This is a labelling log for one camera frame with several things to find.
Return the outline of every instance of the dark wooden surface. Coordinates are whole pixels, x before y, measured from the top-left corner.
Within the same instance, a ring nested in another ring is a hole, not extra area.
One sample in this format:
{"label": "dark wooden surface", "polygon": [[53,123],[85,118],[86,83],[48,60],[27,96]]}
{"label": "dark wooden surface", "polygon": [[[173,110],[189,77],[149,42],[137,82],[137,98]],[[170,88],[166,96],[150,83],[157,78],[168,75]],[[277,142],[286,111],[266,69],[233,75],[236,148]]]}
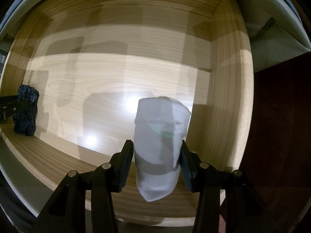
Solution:
{"label": "dark wooden surface", "polygon": [[311,198],[311,53],[255,73],[240,169],[266,204],[266,232],[292,232]]}

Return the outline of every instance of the bright light spot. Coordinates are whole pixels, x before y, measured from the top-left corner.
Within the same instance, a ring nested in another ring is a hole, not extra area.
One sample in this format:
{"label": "bright light spot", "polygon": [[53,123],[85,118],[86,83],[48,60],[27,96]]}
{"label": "bright light spot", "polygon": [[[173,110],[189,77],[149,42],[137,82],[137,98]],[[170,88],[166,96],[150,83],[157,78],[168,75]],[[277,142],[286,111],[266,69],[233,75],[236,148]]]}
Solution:
{"label": "bright light spot", "polygon": [[86,146],[90,146],[90,147],[96,145],[96,142],[97,142],[97,139],[95,136],[88,136],[85,141]]}
{"label": "bright light spot", "polygon": [[136,114],[139,100],[140,100],[140,97],[138,96],[132,96],[132,97],[125,99],[125,107],[127,111],[130,113]]}

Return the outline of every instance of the white sock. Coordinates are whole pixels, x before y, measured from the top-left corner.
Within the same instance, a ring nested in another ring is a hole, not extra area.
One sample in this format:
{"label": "white sock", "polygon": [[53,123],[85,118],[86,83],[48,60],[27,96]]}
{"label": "white sock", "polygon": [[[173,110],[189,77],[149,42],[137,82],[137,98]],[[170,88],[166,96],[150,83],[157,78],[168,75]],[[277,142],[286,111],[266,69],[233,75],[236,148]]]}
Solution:
{"label": "white sock", "polygon": [[190,115],[186,106],[168,97],[139,100],[134,134],[136,183],[146,201],[161,199],[175,188]]}

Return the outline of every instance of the silver screw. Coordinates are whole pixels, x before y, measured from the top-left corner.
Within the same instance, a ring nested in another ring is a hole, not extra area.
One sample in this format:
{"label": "silver screw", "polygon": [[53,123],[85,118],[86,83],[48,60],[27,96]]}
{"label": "silver screw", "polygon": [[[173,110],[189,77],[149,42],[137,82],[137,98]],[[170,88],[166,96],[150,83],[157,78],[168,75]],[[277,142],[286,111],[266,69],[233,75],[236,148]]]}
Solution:
{"label": "silver screw", "polygon": [[103,165],[102,165],[102,168],[104,168],[104,169],[109,169],[111,167],[111,164],[110,163],[104,163]]}
{"label": "silver screw", "polygon": [[234,172],[234,175],[237,176],[237,177],[241,177],[243,174],[240,170],[235,170]]}
{"label": "silver screw", "polygon": [[73,177],[73,176],[76,176],[77,172],[75,170],[72,170],[68,173],[68,176],[69,177]]}
{"label": "silver screw", "polygon": [[206,163],[206,162],[201,162],[201,163],[200,163],[200,167],[203,168],[203,169],[206,169],[206,168],[209,167],[209,165],[208,165],[208,163]]}

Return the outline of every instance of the folded dark cloth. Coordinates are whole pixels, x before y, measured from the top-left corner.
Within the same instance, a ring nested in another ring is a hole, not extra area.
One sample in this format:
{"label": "folded dark cloth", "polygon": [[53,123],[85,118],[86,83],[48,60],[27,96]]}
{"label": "folded dark cloth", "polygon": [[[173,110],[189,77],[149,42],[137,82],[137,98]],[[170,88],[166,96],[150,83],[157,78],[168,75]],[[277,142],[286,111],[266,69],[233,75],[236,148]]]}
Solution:
{"label": "folded dark cloth", "polygon": [[35,119],[38,112],[39,92],[31,86],[20,85],[17,94],[17,100],[27,100],[30,107],[23,112],[15,113],[13,115],[14,131],[16,133],[32,136],[36,131]]}

